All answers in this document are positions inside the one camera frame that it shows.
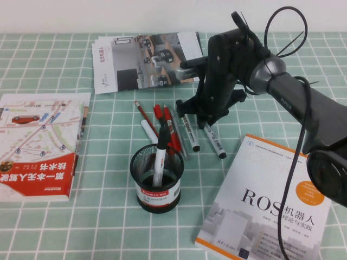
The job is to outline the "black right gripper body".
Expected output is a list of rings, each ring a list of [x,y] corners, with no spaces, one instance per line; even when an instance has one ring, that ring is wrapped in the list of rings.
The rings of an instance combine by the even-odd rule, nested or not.
[[[237,81],[237,62],[242,55],[260,47],[259,38],[248,29],[234,29],[211,37],[208,56],[181,62],[183,69],[193,69],[199,77],[198,90],[186,102],[176,102],[179,111],[222,111],[227,107]]]

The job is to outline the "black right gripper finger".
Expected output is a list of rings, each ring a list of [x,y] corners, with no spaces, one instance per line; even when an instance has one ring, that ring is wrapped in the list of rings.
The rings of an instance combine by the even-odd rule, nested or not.
[[[229,107],[226,107],[220,112],[214,113],[210,115],[210,126],[215,124],[219,119],[227,116],[229,114]]]
[[[210,119],[211,119],[211,114],[209,112],[206,112],[200,109],[197,113],[197,124],[199,129],[203,129],[205,124],[208,124],[210,126]]]

